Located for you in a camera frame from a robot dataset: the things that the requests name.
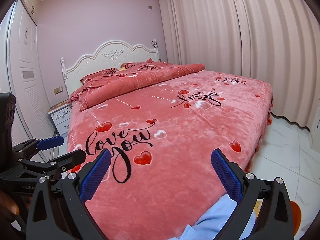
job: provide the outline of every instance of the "pink pillow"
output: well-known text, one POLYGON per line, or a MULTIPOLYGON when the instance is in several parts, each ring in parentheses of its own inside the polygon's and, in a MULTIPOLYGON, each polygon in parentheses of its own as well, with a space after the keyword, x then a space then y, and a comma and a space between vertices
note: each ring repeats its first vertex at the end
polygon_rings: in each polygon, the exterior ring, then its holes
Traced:
POLYGON ((90 75, 86 75, 84 76, 80 82, 84 85, 86 84, 88 81, 92 80, 93 78, 95 77, 98 77, 98 76, 105 76, 105 75, 111 75, 113 73, 117 73, 119 72, 118 69, 116 68, 108 68, 108 69, 104 69, 104 70, 101 70, 99 72, 96 72, 96 73, 93 73, 93 74, 90 74, 90 75))
POLYGON ((123 63, 121 65, 120 69, 123 68, 123 67, 125 69, 128 69, 128 68, 134 67, 134 66, 139 65, 139 64, 143 64, 143 63, 149 64, 149 63, 152 63, 152 62, 153 62, 153 60, 150 58, 146 62, 134 62, 134 63, 133 62, 128 62, 128 63, 123 63))

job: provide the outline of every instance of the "white headboard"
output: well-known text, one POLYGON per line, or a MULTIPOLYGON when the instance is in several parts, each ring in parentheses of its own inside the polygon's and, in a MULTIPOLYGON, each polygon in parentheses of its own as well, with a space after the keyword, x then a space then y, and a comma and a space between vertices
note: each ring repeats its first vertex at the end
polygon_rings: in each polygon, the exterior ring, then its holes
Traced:
POLYGON ((62 74, 65 79, 69 96, 72 92, 82 86, 80 80, 89 74, 107 69, 120 68, 121 64, 127 62, 144 62, 149 58, 159 61, 159 52, 156 40, 153 41, 155 49, 149 49, 142 44, 131 46, 129 43, 120 40, 107 41, 101 44, 91 54, 81 56, 70 68, 64 65, 61 58, 62 74))

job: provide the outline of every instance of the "white tile floor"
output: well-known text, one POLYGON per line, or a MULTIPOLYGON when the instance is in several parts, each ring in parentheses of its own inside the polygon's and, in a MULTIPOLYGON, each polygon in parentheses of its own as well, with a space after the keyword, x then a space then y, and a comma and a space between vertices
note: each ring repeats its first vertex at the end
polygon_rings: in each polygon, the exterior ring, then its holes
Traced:
POLYGON ((273 117, 252 167, 259 179, 284 179, 290 200, 302 213, 295 240, 301 238, 320 209, 320 153, 310 149, 308 134, 307 129, 273 117))

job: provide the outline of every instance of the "wall outlet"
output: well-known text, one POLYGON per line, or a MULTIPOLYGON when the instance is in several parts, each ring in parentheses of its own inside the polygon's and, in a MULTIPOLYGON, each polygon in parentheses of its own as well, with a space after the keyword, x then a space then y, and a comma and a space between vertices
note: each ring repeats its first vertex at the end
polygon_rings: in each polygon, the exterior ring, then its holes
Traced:
POLYGON ((54 92, 55 95, 58 94, 58 93, 60 93, 60 92, 62 92, 62 91, 63 91, 62 86, 61 86, 61 87, 58 87, 58 88, 56 88, 56 89, 53 90, 53 92, 54 92))

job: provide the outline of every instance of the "bedpost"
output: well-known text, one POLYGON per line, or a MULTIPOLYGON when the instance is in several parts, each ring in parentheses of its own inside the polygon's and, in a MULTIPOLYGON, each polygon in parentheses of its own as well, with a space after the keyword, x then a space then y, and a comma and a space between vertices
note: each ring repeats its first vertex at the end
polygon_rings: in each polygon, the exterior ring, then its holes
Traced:
POLYGON ((67 94, 68 94, 68 97, 69 97, 70 95, 69 95, 69 92, 68 92, 68 89, 67 89, 67 84, 66 84, 66 79, 68 79, 68 76, 67 76, 67 70, 66 70, 66 66, 64 64, 64 58, 63 57, 60 59, 60 63, 61 63, 61 68, 62 68, 64 86, 65 86, 65 88, 67 90, 67 94))
POLYGON ((154 47, 155 47, 155 50, 156 50, 156 53, 157 53, 157 61, 160 61, 158 44, 157 44, 157 40, 156 39, 153 40, 153 44, 154 44, 154 47))
POLYGON ((63 57, 61 58, 60 63, 61 63, 63 78, 64 78, 64 79, 68 79, 68 77, 67 77, 67 71, 66 71, 66 66, 64 65, 64 58, 63 58, 63 57))

